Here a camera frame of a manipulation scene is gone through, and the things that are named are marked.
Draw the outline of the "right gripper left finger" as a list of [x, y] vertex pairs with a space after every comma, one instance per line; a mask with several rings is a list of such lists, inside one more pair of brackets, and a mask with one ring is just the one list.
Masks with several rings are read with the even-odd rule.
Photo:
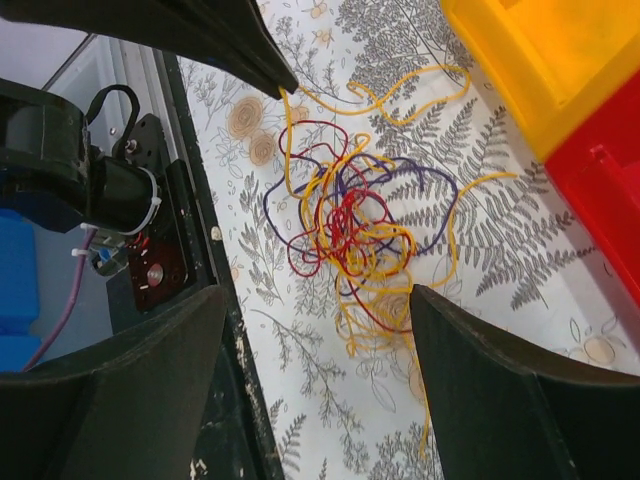
[[184, 479], [226, 295], [209, 286], [107, 340], [1, 376], [4, 479]]

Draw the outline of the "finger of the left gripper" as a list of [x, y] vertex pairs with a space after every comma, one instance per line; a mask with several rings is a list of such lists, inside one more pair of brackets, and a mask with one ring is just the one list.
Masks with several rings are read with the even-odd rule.
[[269, 96], [299, 86], [255, 1], [3, 1], [1, 17], [170, 52], [223, 70]]

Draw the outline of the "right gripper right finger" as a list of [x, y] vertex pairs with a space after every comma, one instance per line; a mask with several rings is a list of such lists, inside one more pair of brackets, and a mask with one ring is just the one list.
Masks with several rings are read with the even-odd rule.
[[638, 478], [638, 377], [541, 348], [426, 286], [410, 309], [445, 478]]

